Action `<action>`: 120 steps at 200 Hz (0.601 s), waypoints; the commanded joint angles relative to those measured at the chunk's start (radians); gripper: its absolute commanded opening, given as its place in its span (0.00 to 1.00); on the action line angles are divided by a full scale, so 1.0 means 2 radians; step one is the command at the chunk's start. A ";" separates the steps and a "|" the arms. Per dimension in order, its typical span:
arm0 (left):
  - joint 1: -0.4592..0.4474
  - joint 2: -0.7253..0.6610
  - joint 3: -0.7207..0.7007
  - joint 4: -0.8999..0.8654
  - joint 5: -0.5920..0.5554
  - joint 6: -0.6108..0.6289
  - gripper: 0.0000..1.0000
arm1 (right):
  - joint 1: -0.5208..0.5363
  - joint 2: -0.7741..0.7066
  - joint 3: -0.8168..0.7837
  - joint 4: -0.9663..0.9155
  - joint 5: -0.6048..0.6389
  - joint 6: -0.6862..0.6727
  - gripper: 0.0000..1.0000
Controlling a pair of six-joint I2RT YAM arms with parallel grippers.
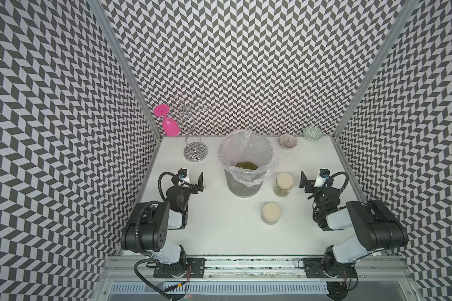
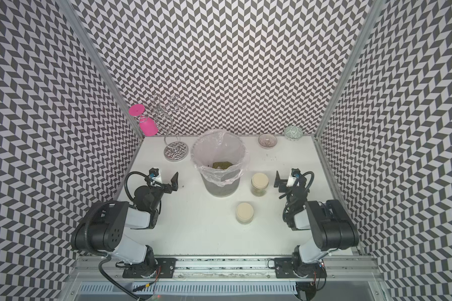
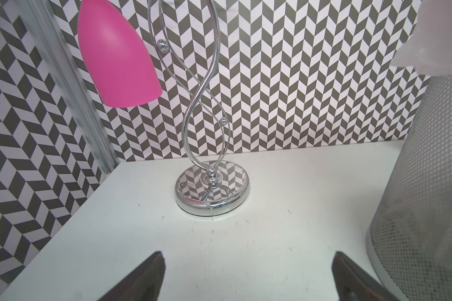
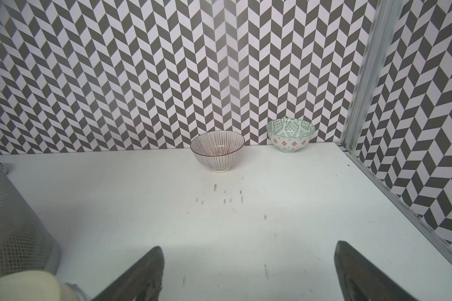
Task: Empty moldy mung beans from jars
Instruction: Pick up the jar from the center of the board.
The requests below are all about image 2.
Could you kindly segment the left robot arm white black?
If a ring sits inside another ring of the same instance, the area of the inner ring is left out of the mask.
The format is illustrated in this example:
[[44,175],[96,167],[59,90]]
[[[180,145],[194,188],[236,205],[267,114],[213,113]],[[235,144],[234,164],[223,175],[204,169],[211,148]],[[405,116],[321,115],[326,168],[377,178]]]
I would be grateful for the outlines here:
[[165,194],[178,191],[175,173],[163,183],[159,169],[144,174],[132,171],[125,178],[127,201],[94,203],[72,233],[73,250],[116,260],[123,278],[172,278],[177,260],[156,259],[151,246],[139,243],[124,232],[153,230],[162,209]]

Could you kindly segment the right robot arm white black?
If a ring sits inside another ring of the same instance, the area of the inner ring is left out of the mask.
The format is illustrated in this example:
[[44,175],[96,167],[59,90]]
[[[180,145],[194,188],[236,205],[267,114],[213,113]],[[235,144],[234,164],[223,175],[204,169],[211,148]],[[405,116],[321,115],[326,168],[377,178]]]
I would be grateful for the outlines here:
[[314,179],[314,172],[302,173],[299,169],[292,169],[286,179],[279,173],[275,176],[279,199],[286,200],[283,222],[293,231],[311,233],[310,240],[295,247],[287,267],[278,268],[284,275],[325,277],[322,260],[333,252],[356,247],[360,241],[357,227],[339,200],[308,200]]

